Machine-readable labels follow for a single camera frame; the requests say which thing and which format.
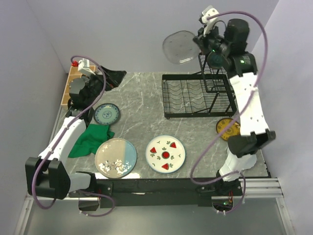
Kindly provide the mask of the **clear glass plate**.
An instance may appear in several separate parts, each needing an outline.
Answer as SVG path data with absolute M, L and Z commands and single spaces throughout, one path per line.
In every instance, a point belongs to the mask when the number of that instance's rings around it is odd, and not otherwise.
M 162 43 L 162 50 L 166 59 L 173 64 L 184 64 L 195 59 L 200 49 L 193 41 L 196 35 L 182 30 L 166 37 Z

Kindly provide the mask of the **light blue patterned plate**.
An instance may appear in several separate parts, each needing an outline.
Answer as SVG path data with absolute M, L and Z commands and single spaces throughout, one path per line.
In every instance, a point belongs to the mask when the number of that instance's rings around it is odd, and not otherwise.
M 120 119 L 120 110 L 115 104 L 104 103 L 95 109 L 93 118 L 100 125 L 113 125 Z

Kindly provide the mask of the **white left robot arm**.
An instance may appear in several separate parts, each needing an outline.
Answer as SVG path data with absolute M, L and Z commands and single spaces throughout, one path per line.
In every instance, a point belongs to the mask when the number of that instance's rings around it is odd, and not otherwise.
M 62 105 L 67 108 L 61 129 L 38 157 L 25 163 L 27 190 L 34 198 L 64 199 L 80 190 L 85 196 L 97 193 L 96 177 L 90 172 L 69 174 L 67 158 L 79 137 L 85 132 L 95 113 L 95 100 L 122 82 L 125 70 L 97 66 L 72 66 L 68 75 Z

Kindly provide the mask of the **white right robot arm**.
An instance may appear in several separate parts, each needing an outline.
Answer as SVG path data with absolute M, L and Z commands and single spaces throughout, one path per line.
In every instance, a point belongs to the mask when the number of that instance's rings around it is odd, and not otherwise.
M 275 140 L 276 133 L 269 129 L 260 101 L 257 84 L 263 70 L 257 69 L 254 55 L 246 51 L 248 22 L 231 19 L 220 36 L 217 21 L 217 17 L 203 17 L 204 28 L 193 40 L 208 57 L 209 65 L 216 63 L 225 69 L 237 100 L 239 114 L 231 124 L 239 120 L 240 133 L 228 138 L 227 159 L 213 180 L 216 193 L 226 195 L 232 189 L 231 182 L 255 165 L 256 153 Z

